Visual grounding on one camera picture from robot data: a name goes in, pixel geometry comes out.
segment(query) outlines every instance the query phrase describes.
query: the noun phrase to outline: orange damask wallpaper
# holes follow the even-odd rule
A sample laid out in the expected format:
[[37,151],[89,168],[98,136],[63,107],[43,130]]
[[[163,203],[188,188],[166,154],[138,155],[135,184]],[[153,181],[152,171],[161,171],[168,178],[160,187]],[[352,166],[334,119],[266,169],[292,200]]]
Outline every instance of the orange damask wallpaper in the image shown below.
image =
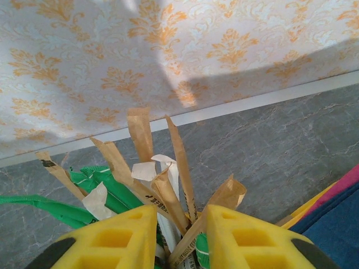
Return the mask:
[[358,0],[4,0],[0,158],[359,69]]

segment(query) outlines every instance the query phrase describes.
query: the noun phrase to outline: brown paper bag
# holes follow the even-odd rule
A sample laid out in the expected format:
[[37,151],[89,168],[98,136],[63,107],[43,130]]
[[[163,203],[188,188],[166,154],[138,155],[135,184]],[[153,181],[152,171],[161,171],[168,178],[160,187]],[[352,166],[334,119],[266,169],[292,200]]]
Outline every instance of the brown paper bag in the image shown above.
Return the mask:
[[152,161],[153,156],[149,113],[150,108],[130,108],[127,112],[128,130],[142,163]]
[[194,223],[198,219],[198,216],[185,147],[183,146],[181,136],[179,136],[180,134],[178,133],[178,129],[173,124],[171,118],[167,115],[165,117],[167,120],[169,132],[171,134],[174,154],[176,156],[176,162],[178,166],[178,173],[180,175],[179,177],[181,179],[183,192],[185,193],[188,214],[190,216],[191,222]]
[[183,208],[174,193],[171,183],[169,182],[168,168],[158,174],[151,182],[151,187],[155,193],[162,199],[166,206],[172,221],[177,226],[182,235],[190,228],[190,222],[183,211]]
[[69,173],[64,170],[61,166],[57,165],[51,160],[49,152],[36,152],[37,158],[42,161],[43,166],[49,171],[52,175],[54,175],[65,187],[75,195],[80,201],[85,198],[87,193],[85,190],[78,188],[73,182],[70,180]]
[[141,184],[139,180],[132,178],[130,168],[113,142],[103,143],[93,137],[90,137],[90,139],[104,156],[112,175],[117,182],[128,186],[144,204],[156,205],[157,210],[161,215],[171,219],[165,205],[161,202],[158,195]]
[[[233,179],[231,175],[212,195],[207,205],[220,205],[235,210],[242,202],[247,190],[246,188]],[[188,232],[175,247],[174,251],[168,258],[171,269],[176,269],[196,247],[196,238],[199,233],[206,230],[206,207],[198,220],[190,227]]]

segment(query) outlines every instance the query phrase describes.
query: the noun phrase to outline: marble tile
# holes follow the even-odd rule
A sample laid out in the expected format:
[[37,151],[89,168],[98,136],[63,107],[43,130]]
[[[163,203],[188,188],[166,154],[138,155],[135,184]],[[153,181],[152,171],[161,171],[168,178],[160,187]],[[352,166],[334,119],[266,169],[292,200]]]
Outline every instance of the marble tile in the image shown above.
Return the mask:
[[[198,209],[234,173],[248,189],[238,210],[276,222],[339,179],[359,163],[358,92],[353,85],[179,127]],[[174,157],[168,130],[154,132],[153,141],[155,153]],[[116,145],[129,166],[138,162],[130,139]],[[53,159],[75,170],[106,164],[94,147]],[[80,206],[39,161],[0,169],[0,183],[1,195],[37,193]],[[4,269],[25,267],[70,231],[30,206],[1,205],[0,216]]]

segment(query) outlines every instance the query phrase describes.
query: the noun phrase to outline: white baseboard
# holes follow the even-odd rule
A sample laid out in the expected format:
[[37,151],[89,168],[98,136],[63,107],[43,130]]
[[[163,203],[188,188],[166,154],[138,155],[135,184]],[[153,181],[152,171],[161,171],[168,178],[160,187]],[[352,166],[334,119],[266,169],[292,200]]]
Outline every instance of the white baseboard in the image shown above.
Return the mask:
[[[274,104],[294,98],[303,97],[306,95],[317,94],[324,91],[334,90],[337,88],[358,84],[359,71],[326,78],[314,82],[309,82],[303,85],[290,87],[284,90],[278,90],[267,94],[253,96],[250,98],[225,103],[222,105],[211,106],[210,108],[199,109],[193,112],[188,112],[171,117],[175,125],[181,126],[184,124],[198,122],[200,120],[215,118],[247,109],[257,108],[264,105]],[[165,119],[154,120],[151,122],[151,130],[153,132],[167,129],[167,122]],[[101,141],[116,141],[130,137],[128,128],[103,133],[95,136]],[[72,141],[56,146],[41,149],[42,151],[49,151],[50,155],[61,154],[73,150],[84,149],[93,146],[88,138]],[[34,152],[28,152],[21,155],[16,155],[0,160],[0,168],[4,166],[24,163],[26,161],[35,160]]]

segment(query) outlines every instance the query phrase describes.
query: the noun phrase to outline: yellow fabric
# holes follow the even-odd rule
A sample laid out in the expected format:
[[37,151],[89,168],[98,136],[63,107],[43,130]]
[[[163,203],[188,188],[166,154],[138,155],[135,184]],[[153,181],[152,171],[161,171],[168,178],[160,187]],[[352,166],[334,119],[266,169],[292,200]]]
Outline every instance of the yellow fabric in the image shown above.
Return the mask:
[[157,210],[140,206],[59,238],[75,244],[52,269],[153,269]]
[[211,269],[315,269],[291,239],[303,235],[225,207],[209,205],[207,239]]
[[295,223],[297,223],[304,215],[305,213],[314,205],[314,203],[324,195],[333,185],[335,185],[336,182],[334,182],[332,185],[330,185],[328,188],[314,196],[312,199],[310,199],[308,202],[306,202],[304,205],[299,207],[296,211],[291,213],[292,219],[290,219],[287,223],[283,224],[281,227],[285,229],[289,229],[292,227]]
[[359,1],[7,0],[0,158],[359,69]]

